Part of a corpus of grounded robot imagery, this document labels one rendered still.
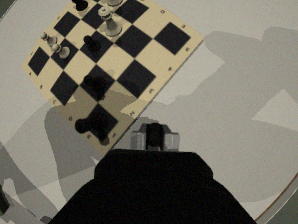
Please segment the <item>white pawn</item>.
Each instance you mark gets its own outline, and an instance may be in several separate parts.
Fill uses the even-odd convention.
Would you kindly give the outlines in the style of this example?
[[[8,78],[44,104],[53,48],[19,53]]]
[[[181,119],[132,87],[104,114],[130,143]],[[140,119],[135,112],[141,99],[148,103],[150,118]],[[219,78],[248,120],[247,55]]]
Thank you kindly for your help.
[[[50,37],[45,32],[41,33],[40,38],[43,39],[44,41],[47,41],[48,42],[48,46],[50,46],[50,47],[52,47],[54,44],[57,43],[57,37],[56,36]]]
[[[70,55],[70,49],[68,47],[61,47],[61,45],[58,45],[58,44],[54,44],[52,46],[52,49],[55,51],[55,52],[59,52],[59,55],[62,59],[65,59],[67,58],[69,55]]]

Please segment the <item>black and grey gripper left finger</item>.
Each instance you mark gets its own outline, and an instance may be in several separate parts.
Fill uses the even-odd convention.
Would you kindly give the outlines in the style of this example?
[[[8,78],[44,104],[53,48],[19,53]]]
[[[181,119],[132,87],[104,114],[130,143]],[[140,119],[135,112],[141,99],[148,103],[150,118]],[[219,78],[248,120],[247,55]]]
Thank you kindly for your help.
[[[148,150],[148,135],[149,124],[147,123],[143,123],[138,131],[132,131],[131,150]]]

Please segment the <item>white chess king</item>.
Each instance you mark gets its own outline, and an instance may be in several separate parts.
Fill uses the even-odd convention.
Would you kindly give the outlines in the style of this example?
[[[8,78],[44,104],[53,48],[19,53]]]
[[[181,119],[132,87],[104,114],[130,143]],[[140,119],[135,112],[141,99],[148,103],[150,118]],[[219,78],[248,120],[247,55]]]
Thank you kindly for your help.
[[[107,0],[107,4],[108,4],[109,6],[114,7],[114,6],[118,6],[119,4],[121,4],[122,1],[123,1],[123,0]]]

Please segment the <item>black and cream chessboard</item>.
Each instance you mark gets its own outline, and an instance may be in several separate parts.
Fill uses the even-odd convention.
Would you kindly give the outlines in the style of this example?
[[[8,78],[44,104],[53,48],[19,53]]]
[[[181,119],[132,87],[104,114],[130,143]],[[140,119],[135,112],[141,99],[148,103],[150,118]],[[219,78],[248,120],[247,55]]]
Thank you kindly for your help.
[[[123,0],[114,7],[107,0],[86,1],[78,11],[71,0],[44,31],[70,55],[62,59],[39,38],[21,68],[74,129],[79,118],[106,115],[105,129],[79,133],[105,156],[204,37],[152,0]],[[105,33],[98,14],[103,6],[122,25],[117,36]],[[97,52],[88,50],[86,35],[100,42]],[[93,91],[83,82],[86,75],[103,77],[105,88]]]

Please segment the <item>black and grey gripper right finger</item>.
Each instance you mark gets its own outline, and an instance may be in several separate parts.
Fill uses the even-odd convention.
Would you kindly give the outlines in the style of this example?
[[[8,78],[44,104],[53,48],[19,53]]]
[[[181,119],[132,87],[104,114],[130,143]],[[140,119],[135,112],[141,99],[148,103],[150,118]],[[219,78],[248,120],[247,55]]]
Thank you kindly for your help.
[[[179,139],[178,133],[172,133],[166,124],[160,124],[160,151],[179,151]]]

